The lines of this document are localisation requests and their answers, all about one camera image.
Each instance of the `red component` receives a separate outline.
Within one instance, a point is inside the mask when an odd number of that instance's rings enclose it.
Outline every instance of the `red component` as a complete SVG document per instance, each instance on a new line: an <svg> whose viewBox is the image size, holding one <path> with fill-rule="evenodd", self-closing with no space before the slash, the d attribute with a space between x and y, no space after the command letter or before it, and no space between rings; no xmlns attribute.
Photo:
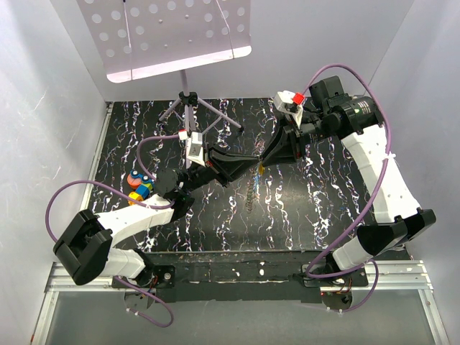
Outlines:
<svg viewBox="0 0 460 345"><path fill-rule="evenodd" d="M303 100L305 99L305 96L301 93L296 93L293 97L293 102L297 105L302 104Z"/></svg>
<svg viewBox="0 0 460 345"><path fill-rule="evenodd" d="M128 184L132 189L136 190L141 183L142 180L140 178L132 178L131 174L128 175Z"/></svg>

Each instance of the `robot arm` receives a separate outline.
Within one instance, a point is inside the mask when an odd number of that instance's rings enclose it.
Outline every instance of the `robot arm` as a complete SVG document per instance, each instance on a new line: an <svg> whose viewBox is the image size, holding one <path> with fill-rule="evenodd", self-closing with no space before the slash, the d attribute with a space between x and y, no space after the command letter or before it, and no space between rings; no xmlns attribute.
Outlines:
<svg viewBox="0 0 460 345"><path fill-rule="evenodd" d="M361 225L356 236L326 257L324 273L356 267L394 246L404 244L434 224L432 210L422 210L408 190L397 168L394 155L386 155L387 138L383 118L370 97L352 98L344 93L338 77L319 81L310 87L311 100L300 125L293 107L303 102L299 94L287 91L275 98L277 109L286 114L269 149L262 154L263 165L294 162L305 155L305 145L336 135L352 157L368 190L374 190L388 158L385 177L374 200L377 224Z"/></svg>

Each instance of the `blue block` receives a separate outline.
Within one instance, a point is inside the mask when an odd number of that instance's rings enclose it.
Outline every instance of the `blue block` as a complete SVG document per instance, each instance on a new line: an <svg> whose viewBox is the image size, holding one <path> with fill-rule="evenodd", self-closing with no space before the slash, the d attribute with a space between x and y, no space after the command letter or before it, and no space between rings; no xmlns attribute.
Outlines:
<svg viewBox="0 0 460 345"><path fill-rule="evenodd" d="M146 185L141 184L139 187L137 187L136 193L139 194L145 200L149 197L150 190Z"/></svg>
<svg viewBox="0 0 460 345"><path fill-rule="evenodd" d="M129 174L131 175L132 178L143 178L142 174L139 173L137 170L131 170Z"/></svg>

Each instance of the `white cable tie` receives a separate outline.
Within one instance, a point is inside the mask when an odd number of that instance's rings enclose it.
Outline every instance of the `white cable tie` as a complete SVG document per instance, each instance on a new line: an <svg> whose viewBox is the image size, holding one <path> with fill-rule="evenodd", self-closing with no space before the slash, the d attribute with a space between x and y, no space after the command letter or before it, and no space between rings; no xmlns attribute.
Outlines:
<svg viewBox="0 0 460 345"><path fill-rule="evenodd" d="M396 155L394 153L390 153L389 155L384 153L382 160L393 160L393 159L395 159L395 157L396 157Z"/></svg>

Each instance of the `white wall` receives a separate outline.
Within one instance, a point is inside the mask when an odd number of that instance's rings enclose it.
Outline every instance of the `white wall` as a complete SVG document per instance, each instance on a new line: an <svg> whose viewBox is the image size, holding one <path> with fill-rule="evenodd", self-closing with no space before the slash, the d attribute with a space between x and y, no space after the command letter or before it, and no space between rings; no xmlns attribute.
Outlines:
<svg viewBox="0 0 460 345"><path fill-rule="evenodd" d="M30 342L55 259L48 199L88 177L105 103L49 0L3 0L0 37L0 344L17 345ZM82 195L52 210L57 235Z"/></svg>
<svg viewBox="0 0 460 345"><path fill-rule="evenodd" d="M106 101L177 98L178 73L122 84L109 82L76 1L51 2ZM157 1L159 6L161 3L166 0ZM351 65L370 80L412 3L252 0L252 53L190 69L190 89L201 98L267 97L286 89L303 91L317 69L337 62ZM340 75L344 75L349 92L363 90L348 73Z"/></svg>
<svg viewBox="0 0 460 345"><path fill-rule="evenodd" d="M460 344L460 4L416 0L371 87L390 116L393 150L437 223L410 243L423 259L451 344Z"/></svg>

